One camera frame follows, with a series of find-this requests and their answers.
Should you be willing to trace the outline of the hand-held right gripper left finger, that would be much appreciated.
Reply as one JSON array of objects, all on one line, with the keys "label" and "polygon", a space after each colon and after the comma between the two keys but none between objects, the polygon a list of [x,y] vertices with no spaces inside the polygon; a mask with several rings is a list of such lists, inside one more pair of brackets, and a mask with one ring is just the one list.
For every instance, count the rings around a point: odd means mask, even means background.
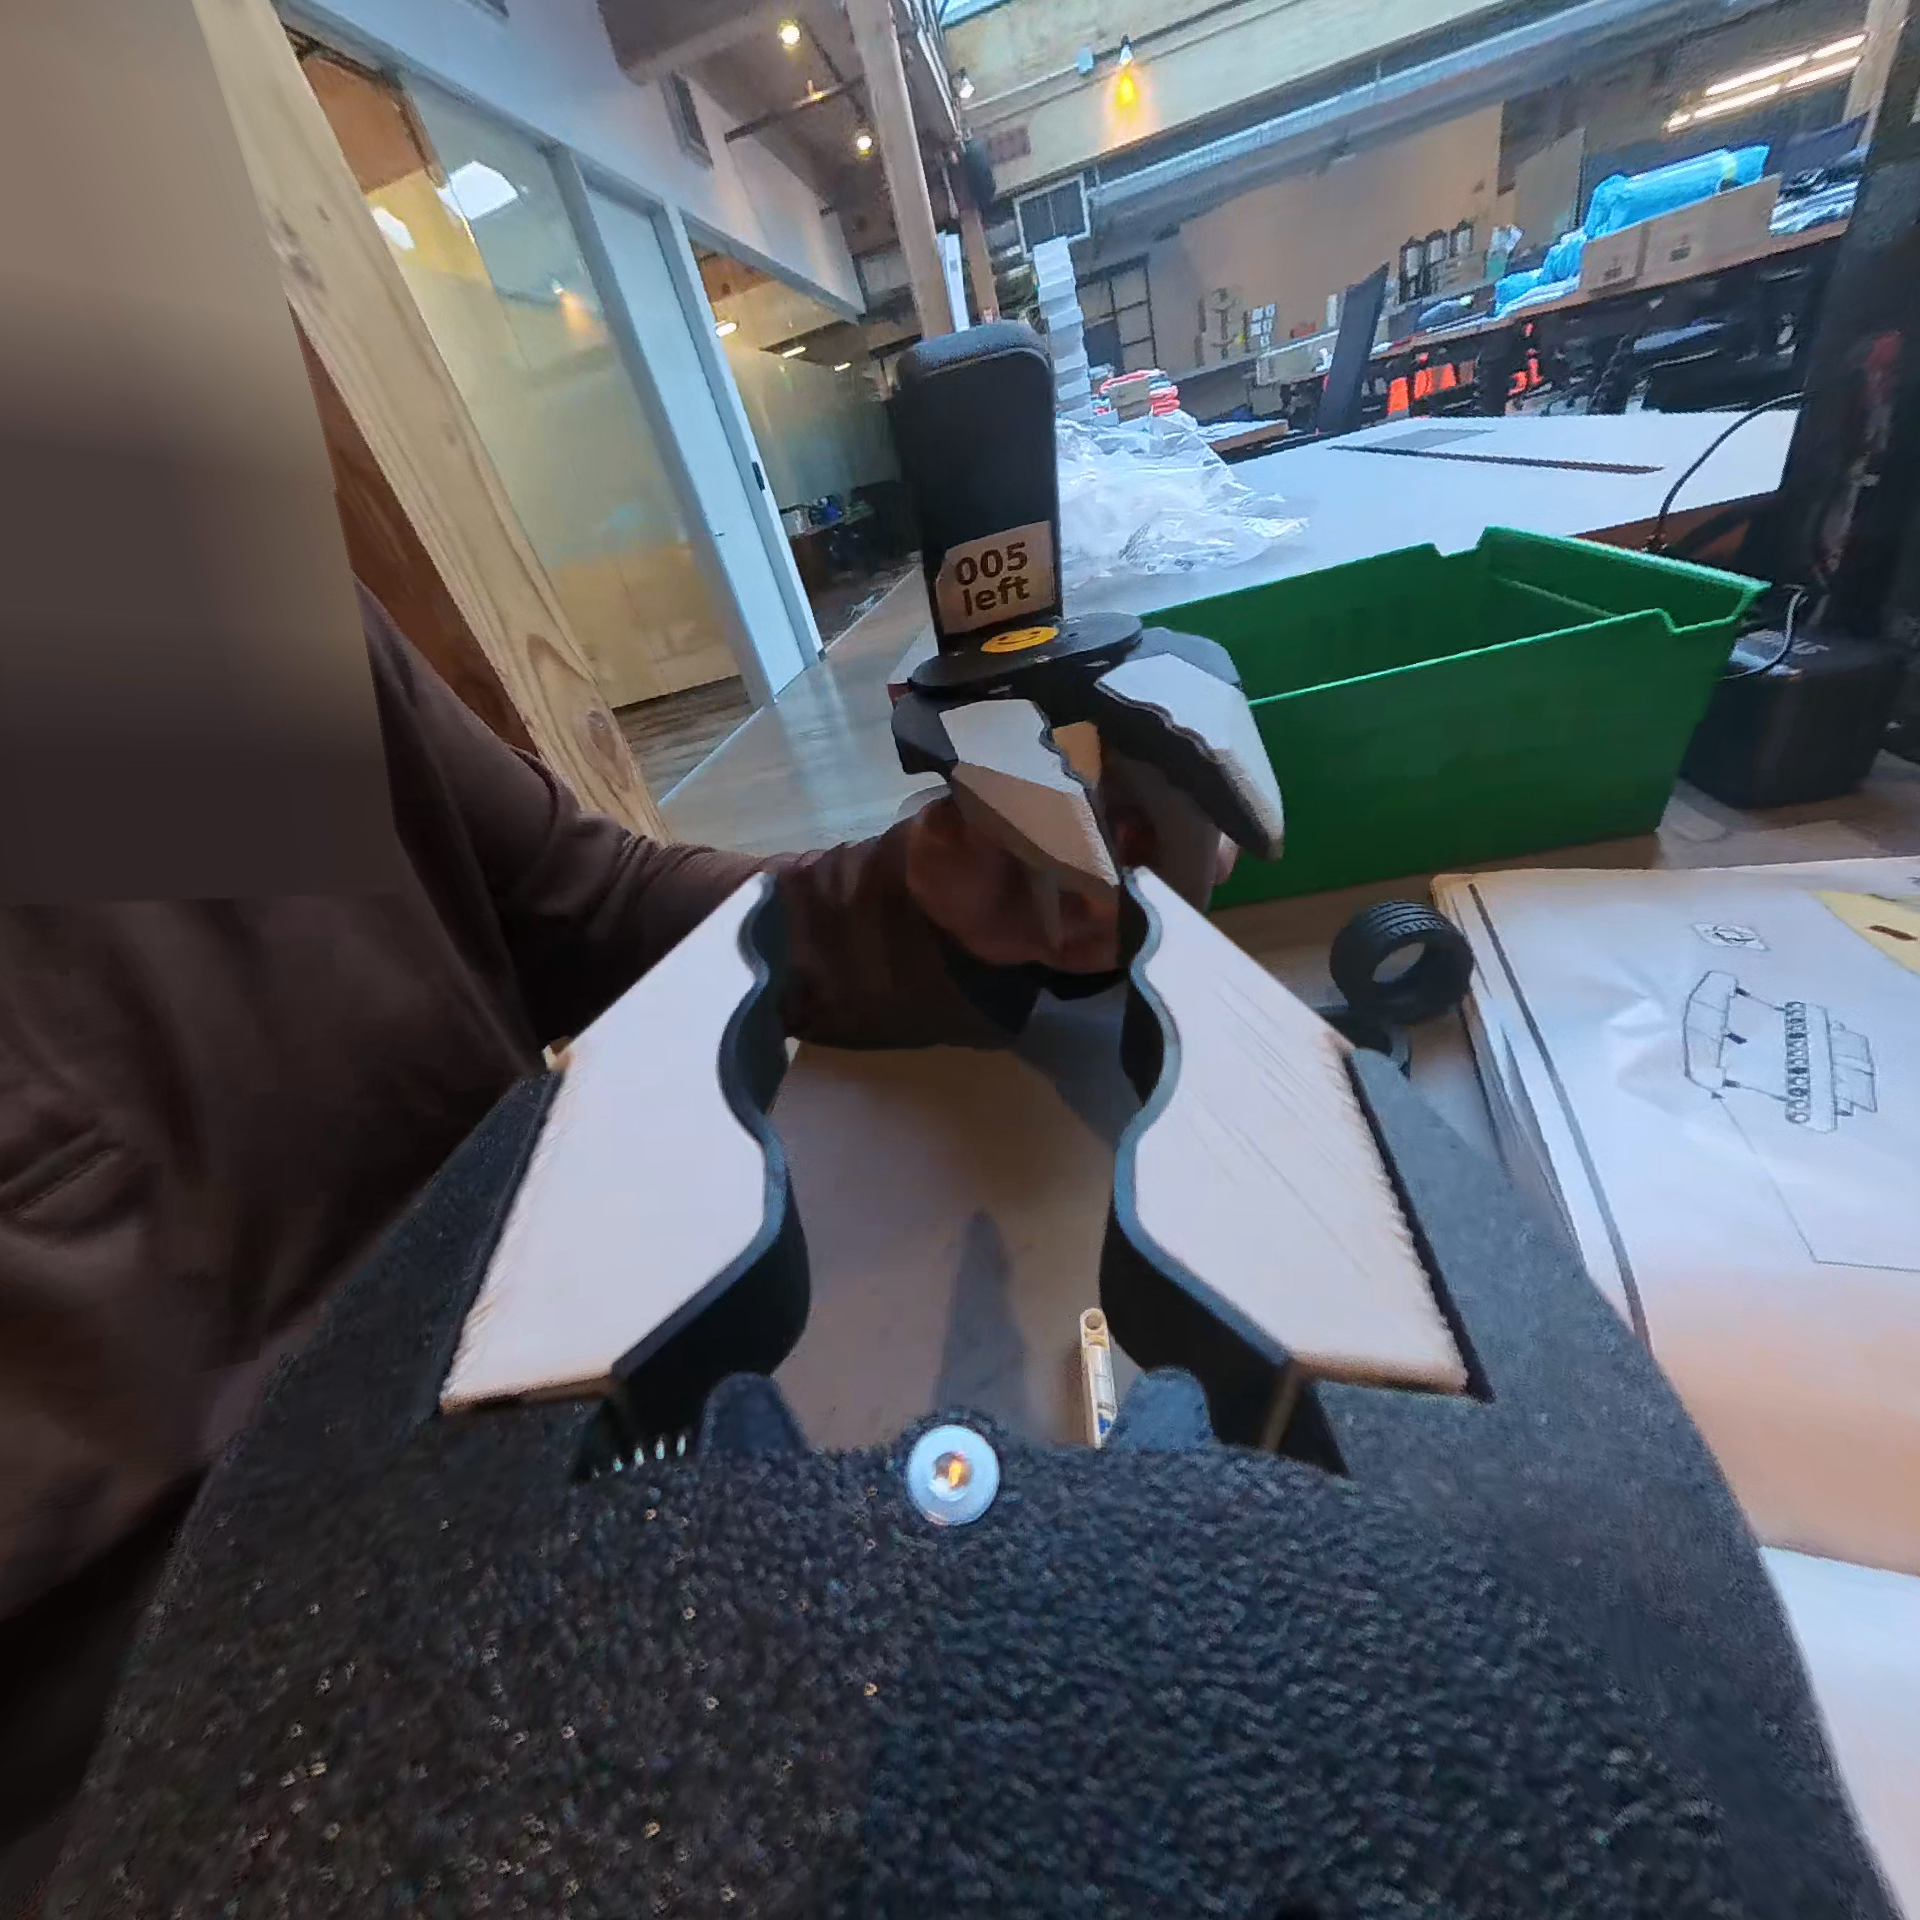
[{"label": "hand-held right gripper left finger", "polygon": [[786,949],[778,882],[755,874],[566,1044],[444,1410],[699,1410],[796,1350],[810,1255],[773,1125]]}]

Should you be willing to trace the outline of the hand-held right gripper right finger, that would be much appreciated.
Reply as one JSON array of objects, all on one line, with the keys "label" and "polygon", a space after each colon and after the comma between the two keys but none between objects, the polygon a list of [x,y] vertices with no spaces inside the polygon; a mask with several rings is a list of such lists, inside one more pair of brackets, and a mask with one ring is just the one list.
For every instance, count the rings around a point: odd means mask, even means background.
[{"label": "hand-held right gripper right finger", "polygon": [[1473,1366],[1360,1096],[1353,1044],[1153,871],[1124,882],[1102,1310],[1219,1437],[1283,1448],[1307,1395],[1461,1399]]}]

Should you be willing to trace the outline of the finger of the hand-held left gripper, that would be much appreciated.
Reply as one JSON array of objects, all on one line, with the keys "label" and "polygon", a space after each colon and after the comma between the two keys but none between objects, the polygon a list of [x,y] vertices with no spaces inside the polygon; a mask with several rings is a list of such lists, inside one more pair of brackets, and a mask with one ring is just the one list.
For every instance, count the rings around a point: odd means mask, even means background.
[{"label": "finger of the hand-held left gripper", "polygon": [[1094,726],[1122,756],[1157,770],[1238,853],[1283,856],[1280,781],[1224,645],[1140,632],[1094,677]]},{"label": "finger of the hand-held left gripper", "polygon": [[1068,888],[1118,888],[1120,871],[1088,783],[1032,702],[937,710],[950,744],[949,786],[968,821],[1029,871]]}]

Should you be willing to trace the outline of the green storage bin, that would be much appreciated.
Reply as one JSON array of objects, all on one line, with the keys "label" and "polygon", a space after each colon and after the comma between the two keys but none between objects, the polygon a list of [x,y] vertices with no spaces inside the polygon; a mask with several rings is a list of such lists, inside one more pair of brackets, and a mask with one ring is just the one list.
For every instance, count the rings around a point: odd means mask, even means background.
[{"label": "green storage bin", "polygon": [[1763,589],[1488,526],[1150,614],[1228,648],[1284,802],[1213,907],[1654,831]]}]

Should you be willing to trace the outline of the person's left forearm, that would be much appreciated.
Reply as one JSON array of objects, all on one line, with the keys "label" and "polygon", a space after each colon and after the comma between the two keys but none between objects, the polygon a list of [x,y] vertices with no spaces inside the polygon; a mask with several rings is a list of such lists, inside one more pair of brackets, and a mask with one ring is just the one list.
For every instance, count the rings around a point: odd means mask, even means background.
[{"label": "person's left forearm", "polygon": [[529,1037],[581,1034],[752,878],[785,911],[788,1035],[894,1050],[987,1034],[907,892],[906,827],[766,859],[636,834],[489,732],[368,587],[355,598],[400,847]]}]

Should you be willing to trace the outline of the grey desk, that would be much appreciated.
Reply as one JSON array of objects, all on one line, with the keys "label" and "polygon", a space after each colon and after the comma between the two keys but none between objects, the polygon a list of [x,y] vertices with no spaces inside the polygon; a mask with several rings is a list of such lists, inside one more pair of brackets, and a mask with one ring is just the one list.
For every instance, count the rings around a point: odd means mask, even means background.
[{"label": "grey desk", "polygon": [[1120,1082],[1118,1000],[1037,1012],[1017,1050],[801,1046],[776,1104],[808,1235],[808,1331],[780,1371],[805,1429],[868,1444],[971,1405],[1083,1436]]}]

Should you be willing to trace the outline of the person's left hand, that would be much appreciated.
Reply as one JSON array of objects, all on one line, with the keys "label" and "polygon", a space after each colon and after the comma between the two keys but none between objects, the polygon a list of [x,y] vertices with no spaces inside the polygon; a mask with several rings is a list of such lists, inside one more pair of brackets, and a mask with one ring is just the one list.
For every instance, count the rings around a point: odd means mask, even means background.
[{"label": "person's left hand", "polygon": [[[1150,868],[1188,906],[1208,907],[1233,876],[1235,842],[1157,767],[1098,748],[1070,726],[1066,749],[1100,766],[1094,811],[1120,868]],[[1105,979],[1122,967],[1120,901],[1075,892],[980,834],[955,800],[929,800],[906,824],[906,886],[920,909],[986,967]]]}]

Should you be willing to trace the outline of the clear plastic wrap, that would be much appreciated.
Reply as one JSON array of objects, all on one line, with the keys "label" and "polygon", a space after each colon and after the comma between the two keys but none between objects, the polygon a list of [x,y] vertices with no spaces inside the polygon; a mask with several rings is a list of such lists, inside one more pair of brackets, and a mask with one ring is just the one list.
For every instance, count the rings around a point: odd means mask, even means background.
[{"label": "clear plastic wrap", "polygon": [[1305,535],[1187,414],[1056,419],[1064,587],[1220,571]]}]

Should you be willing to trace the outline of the wide black rubber tire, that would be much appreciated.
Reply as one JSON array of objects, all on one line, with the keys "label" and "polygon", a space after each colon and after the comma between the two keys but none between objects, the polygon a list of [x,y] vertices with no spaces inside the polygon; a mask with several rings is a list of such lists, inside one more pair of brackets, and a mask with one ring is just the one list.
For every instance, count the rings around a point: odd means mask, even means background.
[{"label": "wide black rubber tire", "polygon": [[1329,973],[1357,1014],[1416,1026],[1452,1014],[1467,998],[1475,954],[1459,926],[1432,906],[1382,901],[1334,934]]}]

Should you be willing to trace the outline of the white table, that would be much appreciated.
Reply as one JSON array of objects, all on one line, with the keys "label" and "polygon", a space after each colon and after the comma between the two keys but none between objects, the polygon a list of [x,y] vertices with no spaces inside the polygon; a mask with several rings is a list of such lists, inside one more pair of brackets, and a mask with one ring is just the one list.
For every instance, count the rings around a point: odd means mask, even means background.
[{"label": "white table", "polygon": [[1488,526],[1646,546],[1770,501],[1795,422],[1788,400],[1752,415],[1398,419],[1274,448],[1235,476],[1305,516],[1305,551],[1324,562],[1412,543],[1453,552]]}]

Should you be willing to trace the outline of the black monitor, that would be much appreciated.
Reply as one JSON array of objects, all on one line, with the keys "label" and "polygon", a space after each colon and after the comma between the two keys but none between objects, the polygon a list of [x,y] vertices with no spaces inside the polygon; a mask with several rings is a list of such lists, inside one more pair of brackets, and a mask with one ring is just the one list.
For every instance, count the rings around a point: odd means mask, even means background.
[{"label": "black monitor", "polygon": [[1392,279],[1382,262],[1352,283],[1341,296],[1334,346],[1317,406],[1315,429],[1322,438],[1352,435],[1360,422],[1360,389],[1377,348],[1377,330]]}]

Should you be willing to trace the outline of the person's torso in brown shirt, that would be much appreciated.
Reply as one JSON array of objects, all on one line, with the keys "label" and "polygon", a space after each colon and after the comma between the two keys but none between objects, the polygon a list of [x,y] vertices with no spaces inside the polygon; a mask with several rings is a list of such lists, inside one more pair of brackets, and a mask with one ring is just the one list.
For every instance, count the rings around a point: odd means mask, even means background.
[{"label": "person's torso in brown shirt", "polygon": [[5,1615],[196,1476],[254,1382],[532,1070],[484,907],[5,909]]}]

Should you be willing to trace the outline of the open instruction booklet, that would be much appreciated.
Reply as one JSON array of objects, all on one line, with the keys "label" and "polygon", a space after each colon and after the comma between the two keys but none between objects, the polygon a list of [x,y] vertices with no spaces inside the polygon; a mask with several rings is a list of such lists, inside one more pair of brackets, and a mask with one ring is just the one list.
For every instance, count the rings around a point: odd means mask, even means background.
[{"label": "open instruction booklet", "polygon": [[1918,862],[1435,878],[1504,1160],[1717,1454],[1918,1885]]}]

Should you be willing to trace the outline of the cardboard box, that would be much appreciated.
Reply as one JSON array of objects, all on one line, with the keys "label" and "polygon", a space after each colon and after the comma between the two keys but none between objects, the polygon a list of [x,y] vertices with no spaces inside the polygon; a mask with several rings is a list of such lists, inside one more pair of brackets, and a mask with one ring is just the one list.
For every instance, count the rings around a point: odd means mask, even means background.
[{"label": "cardboard box", "polygon": [[1780,183],[1764,176],[1595,235],[1581,248],[1578,291],[1608,296],[1668,285],[1757,254]]}]

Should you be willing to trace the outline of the wooden post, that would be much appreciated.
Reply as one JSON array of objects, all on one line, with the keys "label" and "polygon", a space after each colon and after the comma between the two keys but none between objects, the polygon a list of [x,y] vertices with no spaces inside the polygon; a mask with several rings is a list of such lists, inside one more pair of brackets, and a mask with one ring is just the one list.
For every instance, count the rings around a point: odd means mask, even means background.
[{"label": "wooden post", "polygon": [[196,2],[296,316],[352,571],[457,698],[590,808],[668,839],[297,47],[266,2]]}]

